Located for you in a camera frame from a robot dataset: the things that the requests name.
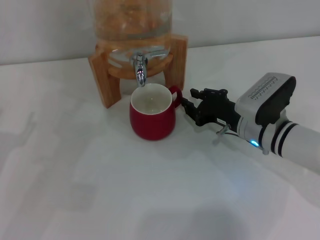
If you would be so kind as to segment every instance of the wooden stand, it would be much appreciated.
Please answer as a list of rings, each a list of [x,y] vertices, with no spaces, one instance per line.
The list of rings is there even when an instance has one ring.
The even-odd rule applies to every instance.
[[[167,88],[178,86],[183,90],[187,61],[188,38],[171,36],[171,51],[161,64],[147,70],[147,77],[164,72]],[[95,54],[88,58],[103,105],[108,109],[121,99],[120,79],[136,79],[135,71],[123,71],[108,63],[108,54],[96,47]]]

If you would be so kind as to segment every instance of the white wall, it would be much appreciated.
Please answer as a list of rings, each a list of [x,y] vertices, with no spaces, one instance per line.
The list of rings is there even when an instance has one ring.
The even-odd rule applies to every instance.
[[[320,35],[320,0],[173,0],[190,47]],[[86,0],[0,0],[0,64],[78,58],[95,45]]]

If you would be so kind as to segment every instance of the blue led light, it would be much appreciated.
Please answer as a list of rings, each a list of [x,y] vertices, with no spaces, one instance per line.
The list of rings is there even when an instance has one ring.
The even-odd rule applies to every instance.
[[[254,140],[251,140],[251,144],[255,147],[259,147],[259,144]]]

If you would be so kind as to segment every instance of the cable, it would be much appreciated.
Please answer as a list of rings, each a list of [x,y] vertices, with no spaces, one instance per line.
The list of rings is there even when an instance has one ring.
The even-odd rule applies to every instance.
[[[232,136],[236,136],[236,137],[238,137],[238,138],[239,138],[239,136],[238,136],[237,134],[235,134],[235,133],[231,133],[231,132],[226,132],[224,135],[232,135]]]

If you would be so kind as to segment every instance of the wooden leg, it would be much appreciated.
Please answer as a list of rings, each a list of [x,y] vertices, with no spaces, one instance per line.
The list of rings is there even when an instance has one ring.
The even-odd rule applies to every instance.
[[[187,63],[188,37],[172,34],[171,53],[173,60],[163,71],[167,88],[177,86],[181,90],[185,86],[185,74]]]
[[[97,51],[88,60],[102,104],[108,109],[121,100],[120,79],[108,74],[109,63],[107,54],[104,51]]]

